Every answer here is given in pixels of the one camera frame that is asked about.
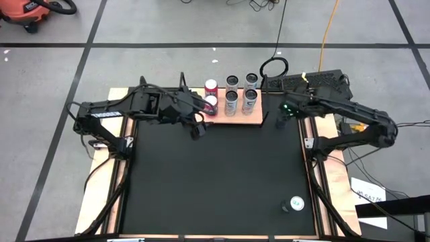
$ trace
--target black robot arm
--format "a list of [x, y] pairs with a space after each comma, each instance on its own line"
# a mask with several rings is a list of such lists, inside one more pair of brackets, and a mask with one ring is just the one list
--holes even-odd
[[80, 135], [94, 136], [105, 144], [109, 152], [119, 159], [130, 156], [129, 138], [115, 137], [101, 125], [101, 118], [125, 116], [136, 121], [153, 124], [176, 124], [178, 122], [191, 126], [191, 137], [199, 139], [206, 131], [204, 120], [197, 122], [195, 115], [200, 112], [211, 115], [205, 110], [205, 104], [214, 108], [196, 92], [188, 89], [181, 74], [179, 88], [164, 89], [148, 84], [143, 77], [141, 84], [129, 91], [124, 98], [104, 102], [83, 102], [75, 119], [73, 130]]
[[386, 112], [374, 110], [355, 102], [343, 99], [331, 87], [309, 89], [304, 83], [293, 91], [285, 93], [285, 102], [279, 106], [284, 118], [295, 116], [307, 118], [325, 114], [340, 114], [357, 120], [368, 127], [363, 132], [346, 134], [335, 138], [314, 137], [308, 139], [306, 148], [313, 156], [326, 160], [331, 151], [359, 145], [372, 145], [378, 148], [390, 147], [397, 136], [397, 126]]

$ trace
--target vacuum hose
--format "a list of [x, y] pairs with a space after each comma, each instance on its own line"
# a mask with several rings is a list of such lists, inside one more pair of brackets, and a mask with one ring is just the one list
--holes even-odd
[[33, 3], [36, 3], [42, 7], [45, 7], [51, 11], [54, 11], [59, 14], [72, 15], [77, 11], [75, 3], [72, 0], [64, 0], [67, 4], [69, 4], [70, 9], [63, 9], [62, 7], [57, 7], [56, 5], [49, 4], [44, 0], [31, 0]]

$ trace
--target wooden platform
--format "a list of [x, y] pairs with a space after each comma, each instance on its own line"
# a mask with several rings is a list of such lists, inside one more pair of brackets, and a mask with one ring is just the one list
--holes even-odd
[[[192, 88], [200, 96], [204, 97], [204, 88]], [[243, 105], [243, 89], [238, 89], [237, 94], [239, 100], [237, 102], [236, 114], [234, 116], [226, 116], [224, 113], [226, 105], [226, 90], [225, 88], [218, 89], [218, 114], [216, 116], [209, 116], [203, 114], [205, 122], [213, 122], [215, 124], [260, 124], [263, 121], [263, 108], [261, 107], [261, 90], [257, 91], [257, 102], [255, 103], [254, 110], [251, 115], [242, 114]], [[196, 115], [196, 120], [200, 121], [202, 118]]]
[[[193, 90], [203, 94], [204, 89], [194, 88]], [[120, 99], [124, 95], [127, 94], [128, 88], [112, 88], [110, 90], [109, 99]], [[259, 92], [260, 97], [260, 105], [258, 108], [261, 108], [261, 93]], [[102, 122], [102, 125], [107, 128], [114, 135], [119, 136], [121, 130], [121, 123], [123, 118], [109, 118], [105, 119]], [[326, 136], [328, 138], [332, 138], [337, 136], [337, 129], [335, 125], [335, 119], [332, 114], [326, 115], [325, 118], [316, 118], [316, 127], [318, 129], [318, 133], [320, 136]], [[132, 125], [133, 121], [128, 120], [126, 125], [125, 135], [132, 134]], [[309, 119], [305, 119], [305, 127], [307, 131], [307, 135], [309, 137], [312, 136], [311, 125]], [[107, 149], [100, 149], [95, 151], [93, 165], [91, 169], [96, 167], [100, 162], [102, 162], [108, 156]], [[339, 158], [343, 160], [343, 154], [341, 151], [333, 151], [330, 156]], [[124, 162], [121, 161], [120, 168], [118, 170], [118, 178], [117, 184], [121, 180], [122, 172], [124, 170]], [[87, 190], [85, 191], [85, 195], [83, 198], [83, 203], [81, 207], [81, 213], [79, 215], [79, 219], [77, 222], [76, 233], [81, 233], [84, 231], [95, 219], [95, 217], [99, 214], [101, 208], [103, 208], [106, 203], [106, 199], [108, 196], [108, 190], [110, 181], [112, 178], [112, 172], [114, 170], [114, 160], [109, 161], [105, 166], [103, 166], [99, 171], [93, 174], [93, 177], [90, 179]], [[328, 158], [325, 161], [325, 169], [327, 175], [327, 181], [330, 187], [330, 195], [333, 206], [337, 209], [339, 214], [345, 219], [345, 222], [358, 234], [361, 234], [360, 226], [357, 219], [357, 214], [355, 212], [355, 204], [353, 203], [353, 192], [349, 186], [348, 174], [344, 165], [340, 164], [334, 158]], [[320, 171], [317, 167], [314, 168], [316, 172], [316, 178], [319, 181]], [[108, 233], [115, 233], [115, 225], [117, 223], [117, 213], [118, 213], [118, 198], [114, 207], [110, 212], [110, 221], [107, 226]], [[330, 225], [327, 216], [327, 210], [323, 206], [322, 202], [319, 200], [322, 216], [322, 224], [323, 229], [326, 235], [330, 235]], [[338, 233], [342, 235], [342, 232], [337, 227]], [[131, 238], [131, 237], [145, 237], [145, 238], [165, 238], [165, 239], [177, 239], [178, 235], [120, 235], [122, 238]], [[267, 235], [256, 236], [256, 235], [186, 235], [186, 239], [213, 239], [216, 237], [223, 237], [225, 239], [268, 239]], [[275, 239], [317, 239], [317, 236], [275, 236]]]

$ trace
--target black mat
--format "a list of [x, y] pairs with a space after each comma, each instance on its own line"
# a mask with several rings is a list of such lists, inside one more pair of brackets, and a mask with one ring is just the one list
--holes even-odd
[[[269, 98], [275, 110], [281, 98]], [[297, 121], [279, 131], [274, 118], [263, 128], [211, 126], [199, 141], [181, 125], [139, 123], [120, 232], [315, 235]], [[304, 209], [282, 212], [293, 196]]]

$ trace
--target can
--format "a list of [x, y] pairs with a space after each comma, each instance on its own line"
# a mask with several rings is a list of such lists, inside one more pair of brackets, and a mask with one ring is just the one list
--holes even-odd
[[226, 106], [224, 113], [226, 116], [234, 116], [236, 114], [238, 95], [235, 91], [228, 91], [226, 93]]
[[213, 95], [209, 95], [204, 99], [215, 107], [215, 110], [213, 110], [211, 106], [204, 104], [205, 111], [209, 112], [211, 115], [216, 115], [218, 112], [218, 99]]
[[218, 98], [218, 84], [215, 80], [209, 79], [204, 83], [204, 95], [207, 97], [213, 95]]
[[239, 87], [239, 79], [236, 76], [231, 75], [227, 77], [226, 93], [228, 93], [229, 91], [237, 92], [238, 87]]
[[245, 79], [245, 84], [243, 85], [243, 94], [248, 90], [255, 90], [257, 88], [258, 76], [254, 73], [249, 73]]
[[257, 101], [257, 92], [254, 89], [248, 90], [243, 96], [242, 113], [244, 115], [251, 115]]

